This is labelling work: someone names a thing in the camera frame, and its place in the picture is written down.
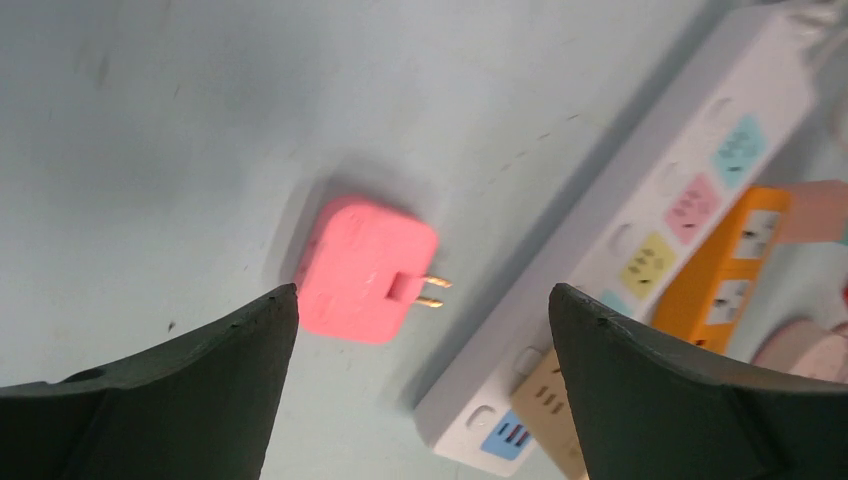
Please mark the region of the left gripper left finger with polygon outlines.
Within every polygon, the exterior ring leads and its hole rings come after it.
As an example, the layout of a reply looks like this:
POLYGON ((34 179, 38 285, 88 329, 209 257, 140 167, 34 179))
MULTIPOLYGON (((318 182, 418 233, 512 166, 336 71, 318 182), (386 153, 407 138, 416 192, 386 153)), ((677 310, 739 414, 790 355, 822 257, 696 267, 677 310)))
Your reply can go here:
POLYGON ((299 324, 279 286, 60 382, 1 391, 5 479, 256 479, 299 324))

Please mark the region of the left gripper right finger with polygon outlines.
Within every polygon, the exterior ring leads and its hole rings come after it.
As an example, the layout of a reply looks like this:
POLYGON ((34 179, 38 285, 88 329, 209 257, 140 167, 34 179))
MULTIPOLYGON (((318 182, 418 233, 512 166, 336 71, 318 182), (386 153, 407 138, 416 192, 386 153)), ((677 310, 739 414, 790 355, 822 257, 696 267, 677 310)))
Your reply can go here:
POLYGON ((574 287, 553 344, 593 479, 843 479, 847 388, 739 362, 574 287))

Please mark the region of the beige dragon cube adapter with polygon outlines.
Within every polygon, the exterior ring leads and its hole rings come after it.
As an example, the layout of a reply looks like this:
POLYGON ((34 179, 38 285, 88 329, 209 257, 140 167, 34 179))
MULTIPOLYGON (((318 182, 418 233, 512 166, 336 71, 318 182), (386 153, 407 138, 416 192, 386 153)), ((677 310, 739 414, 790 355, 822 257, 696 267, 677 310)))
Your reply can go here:
POLYGON ((511 396, 512 409, 566 479, 588 479, 556 351, 511 396))

